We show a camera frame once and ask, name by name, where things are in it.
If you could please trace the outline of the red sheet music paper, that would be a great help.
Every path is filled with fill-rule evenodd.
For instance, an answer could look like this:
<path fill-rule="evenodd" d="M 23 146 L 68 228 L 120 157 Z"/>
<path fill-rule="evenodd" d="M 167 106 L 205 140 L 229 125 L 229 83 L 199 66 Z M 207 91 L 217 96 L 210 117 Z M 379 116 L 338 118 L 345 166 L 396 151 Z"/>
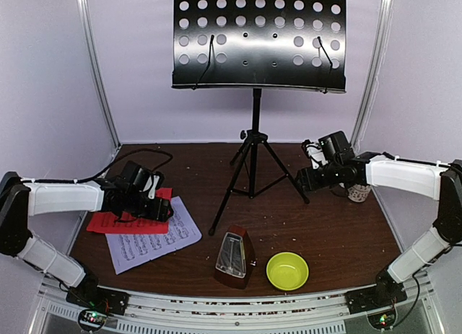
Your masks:
<path fill-rule="evenodd" d="M 86 230 L 98 234 L 167 234 L 169 229 L 167 222 L 137 219 L 128 213 L 123 213 L 122 221 L 117 218 L 112 213 L 94 213 Z"/>

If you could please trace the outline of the black perforated music stand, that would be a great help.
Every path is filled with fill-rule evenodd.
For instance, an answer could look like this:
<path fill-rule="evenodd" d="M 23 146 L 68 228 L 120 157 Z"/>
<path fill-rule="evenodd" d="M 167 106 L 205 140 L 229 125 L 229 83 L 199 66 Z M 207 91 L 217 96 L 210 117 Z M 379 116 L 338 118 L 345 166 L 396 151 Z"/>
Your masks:
<path fill-rule="evenodd" d="M 264 89 L 346 89 L 347 0 L 173 0 L 175 89 L 250 88 L 252 127 L 232 159 L 254 198 Z"/>

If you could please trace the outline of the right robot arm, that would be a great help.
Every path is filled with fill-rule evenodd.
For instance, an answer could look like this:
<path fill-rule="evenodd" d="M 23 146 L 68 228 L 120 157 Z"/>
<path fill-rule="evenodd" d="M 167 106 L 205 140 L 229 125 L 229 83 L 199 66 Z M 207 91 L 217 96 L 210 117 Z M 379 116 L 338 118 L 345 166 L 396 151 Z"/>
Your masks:
<path fill-rule="evenodd" d="M 302 150 L 312 162 L 298 171 L 296 181 L 305 193 L 341 185 L 350 197 L 371 187 L 403 190 L 439 203 L 432 226 L 399 255 L 377 278 L 370 300 L 382 307 L 398 293 L 397 284 L 430 265 L 452 246 L 461 243 L 461 161 L 450 163 L 403 159 L 389 153 L 366 151 L 356 155 L 342 131 Z"/>

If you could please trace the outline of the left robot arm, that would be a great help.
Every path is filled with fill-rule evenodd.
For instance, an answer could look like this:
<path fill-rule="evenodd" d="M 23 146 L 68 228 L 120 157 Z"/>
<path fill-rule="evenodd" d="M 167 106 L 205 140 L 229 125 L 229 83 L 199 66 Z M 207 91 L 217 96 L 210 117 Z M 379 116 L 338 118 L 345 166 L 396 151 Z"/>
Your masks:
<path fill-rule="evenodd" d="M 59 252 L 28 227 L 40 214 L 72 211 L 130 214 L 166 222 L 173 215 L 168 199 L 156 195 L 164 176 L 127 162 L 121 174 L 81 180 L 36 180 L 8 172 L 1 180 L 1 254 L 19 258 L 74 290 L 89 308 L 104 300 L 97 278 L 82 264 Z"/>

